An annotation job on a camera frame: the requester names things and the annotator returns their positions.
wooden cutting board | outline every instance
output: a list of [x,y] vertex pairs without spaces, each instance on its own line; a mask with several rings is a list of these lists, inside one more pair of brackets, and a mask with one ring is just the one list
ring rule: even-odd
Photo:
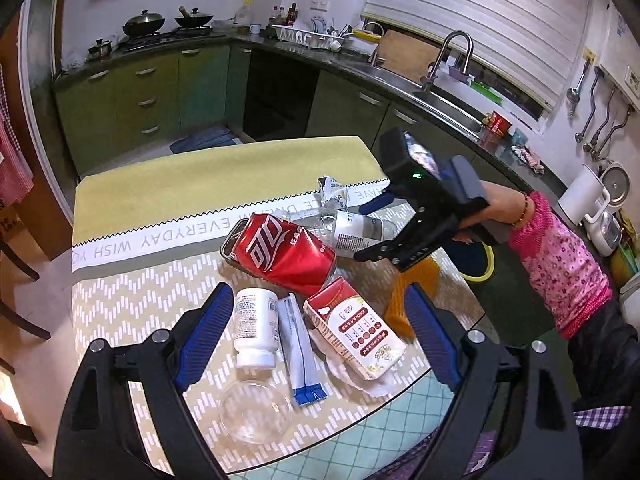
[[386,32],[379,49],[378,55],[385,58],[384,68],[416,83],[427,75],[429,63],[436,60],[440,51],[429,43],[394,30]]

window blind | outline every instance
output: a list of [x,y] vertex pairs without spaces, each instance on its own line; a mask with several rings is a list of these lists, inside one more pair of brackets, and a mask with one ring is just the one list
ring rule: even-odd
[[[474,58],[546,108],[558,102],[586,24],[589,0],[367,0],[363,14],[442,41],[474,39]],[[452,46],[463,52],[466,42]]]

gold bracelet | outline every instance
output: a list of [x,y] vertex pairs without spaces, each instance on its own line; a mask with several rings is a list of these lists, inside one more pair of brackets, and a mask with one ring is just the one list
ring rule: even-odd
[[522,214],[520,215],[520,218],[518,218],[513,224],[511,224],[512,227],[516,227],[516,225],[524,220],[524,217],[527,215],[527,209],[529,209],[529,197],[524,193],[522,195],[524,197],[524,209],[522,211]]

blue gripper pad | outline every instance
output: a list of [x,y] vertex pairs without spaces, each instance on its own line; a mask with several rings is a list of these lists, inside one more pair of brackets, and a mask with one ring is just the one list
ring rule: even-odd
[[445,332],[435,309],[431,300],[416,283],[404,290],[404,312],[436,379],[456,392],[463,379],[458,370],[458,348]]
[[369,213],[373,213],[378,209],[382,209],[384,206],[391,204],[394,201],[395,196],[393,193],[389,193],[387,191],[383,191],[382,194],[377,197],[369,200],[366,204],[362,204],[358,208],[358,213],[361,215],[368,215]]
[[174,383],[180,393],[197,383],[234,309],[234,293],[226,283],[219,293],[211,295],[202,306],[206,311],[180,350],[180,364]]

white kettle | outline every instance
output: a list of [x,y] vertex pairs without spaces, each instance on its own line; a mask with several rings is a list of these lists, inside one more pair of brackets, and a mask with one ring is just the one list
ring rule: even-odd
[[[599,208],[595,215],[589,215],[593,205],[598,202]],[[593,224],[596,222],[611,202],[609,191],[586,164],[582,165],[582,171],[578,177],[560,197],[558,205],[568,216],[569,220],[578,225],[584,218]]]

